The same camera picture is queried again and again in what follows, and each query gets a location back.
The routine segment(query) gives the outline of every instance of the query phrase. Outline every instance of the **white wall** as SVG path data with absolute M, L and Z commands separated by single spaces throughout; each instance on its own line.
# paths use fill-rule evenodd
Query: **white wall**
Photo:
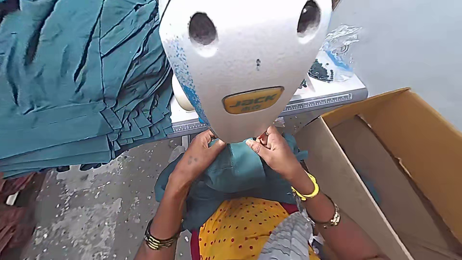
M 411 87 L 462 130 L 462 0 L 342 0 L 340 24 L 363 27 L 350 51 L 370 95 Z

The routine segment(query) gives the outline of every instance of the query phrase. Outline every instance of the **hand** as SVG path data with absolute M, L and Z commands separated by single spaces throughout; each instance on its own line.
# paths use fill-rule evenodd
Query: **hand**
M 268 166 L 285 179 L 292 180 L 300 173 L 306 175 L 300 162 L 276 127 L 268 127 L 268 130 L 257 137 L 256 141 L 249 139 L 245 143 L 263 158 Z
M 193 182 L 215 160 L 225 148 L 226 143 L 218 139 L 211 147 L 208 144 L 215 138 L 212 131 L 202 132 L 189 144 L 183 158 L 175 167 L 175 174 L 181 176 L 188 183 Z

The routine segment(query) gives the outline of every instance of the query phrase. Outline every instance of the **blue paint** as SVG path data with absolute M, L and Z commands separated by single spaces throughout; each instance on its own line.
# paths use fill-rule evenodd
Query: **blue paint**
M 178 37 L 176 40 L 170 42 L 169 51 L 167 55 L 169 56 L 170 64 L 173 68 L 176 78 L 180 83 L 181 88 L 188 97 L 191 105 L 195 108 L 199 118 L 202 119 L 203 123 L 207 126 L 210 126 L 210 123 L 205 116 L 204 110 L 201 106 L 201 100 L 197 96 L 195 91 L 195 85 L 193 78 L 189 73 L 189 66 L 186 61 L 186 55 L 184 54 L 184 49 L 180 46 Z

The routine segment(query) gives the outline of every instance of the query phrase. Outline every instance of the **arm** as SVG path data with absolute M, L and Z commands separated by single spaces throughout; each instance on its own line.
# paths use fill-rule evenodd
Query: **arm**
M 218 140 L 213 146 L 208 147 L 213 137 L 210 130 L 198 134 L 170 174 L 164 197 L 152 219 L 150 232 L 154 237 L 168 239 L 179 231 L 184 203 L 191 184 L 215 160 L 226 145 Z M 143 241 L 134 260 L 172 260 L 175 258 L 175 251 L 176 243 L 169 248 L 152 250 Z
M 298 192 L 311 194 L 314 191 L 313 182 L 274 126 L 270 126 L 256 141 L 248 140 L 246 143 Z M 322 192 L 307 199 L 303 204 L 308 214 L 316 221 L 327 222 L 334 216 L 334 205 Z M 340 223 L 337 226 L 327 229 L 318 226 L 326 243 L 339 259 L 388 259 L 358 224 L 344 212 L 340 214 Z

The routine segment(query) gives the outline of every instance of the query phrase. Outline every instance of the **ruler scale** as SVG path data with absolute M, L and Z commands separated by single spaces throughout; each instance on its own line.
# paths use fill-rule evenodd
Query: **ruler scale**
M 320 105 L 338 103 L 338 102 L 348 101 L 352 99 L 353 99 L 352 93 L 342 94 L 342 95 L 337 95 L 337 96 L 327 97 L 327 98 L 321 98 L 321 99 L 314 99 L 314 100 L 286 105 L 286 108 L 282 111 L 282 113 L 315 107 L 315 106 L 320 106 Z M 180 132 L 189 131 L 189 130 L 198 130 L 201 128 L 206 129 L 207 126 L 200 122 L 192 122 L 192 123 L 174 125 L 172 126 L 172 128 L 173 128 L 173 133 L 175 134 L 175 133 L 180 133 Z

